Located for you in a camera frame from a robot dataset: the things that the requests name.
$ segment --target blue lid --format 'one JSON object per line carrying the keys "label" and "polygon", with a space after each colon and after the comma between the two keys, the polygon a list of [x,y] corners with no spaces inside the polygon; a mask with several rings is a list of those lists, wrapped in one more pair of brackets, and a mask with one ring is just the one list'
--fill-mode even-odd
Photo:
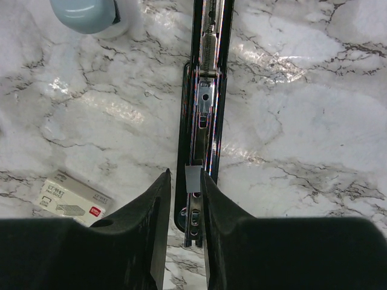
{"label": "blue lid", "polygon": [[50,0],[56,17],[71,29],[93,34],[107,29],[115,19],[114,0]]}

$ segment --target bottle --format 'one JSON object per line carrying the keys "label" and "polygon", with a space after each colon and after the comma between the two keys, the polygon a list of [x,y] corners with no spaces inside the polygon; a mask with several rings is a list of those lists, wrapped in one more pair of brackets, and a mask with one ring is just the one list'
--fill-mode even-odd
{"label": "bottle", "polygon": [[50,0],[61,23],[96,38],[120,36],[134,26],[139,15],[137,0]]}

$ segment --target small cardboard box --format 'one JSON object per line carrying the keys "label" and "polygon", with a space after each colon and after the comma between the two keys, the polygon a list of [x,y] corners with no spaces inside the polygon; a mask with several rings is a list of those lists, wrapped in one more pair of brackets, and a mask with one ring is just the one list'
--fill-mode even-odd
{"label": "small cardboard box", "polygon": [[89,227],[104,216],[112,199],[65,173],[56,171],[44,182],[35,204]]}

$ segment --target marble surface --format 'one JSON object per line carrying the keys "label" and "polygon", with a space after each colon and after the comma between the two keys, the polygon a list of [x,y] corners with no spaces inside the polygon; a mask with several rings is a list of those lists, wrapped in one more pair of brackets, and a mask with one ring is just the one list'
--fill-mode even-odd
{"label": "marble surface", "polygon": [[[49,0],[0,2],[0,218],[49,173],[114,208],[175,176],[193,1],[142,0],[112,41],[64,27]],[[387,1],[236,0],[219,187],[259,217],[363,216],[387,234]],[[165,289],[205,289],[171,222]]]}

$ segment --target red logo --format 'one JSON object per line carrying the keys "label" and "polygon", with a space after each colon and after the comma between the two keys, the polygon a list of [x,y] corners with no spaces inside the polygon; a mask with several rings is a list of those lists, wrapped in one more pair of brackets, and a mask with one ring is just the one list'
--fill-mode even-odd
{"label": "red logo", "polygon": [[91,207],[89,213],[91,213],[93,216],[99,216],[101,210],[96,207]]}

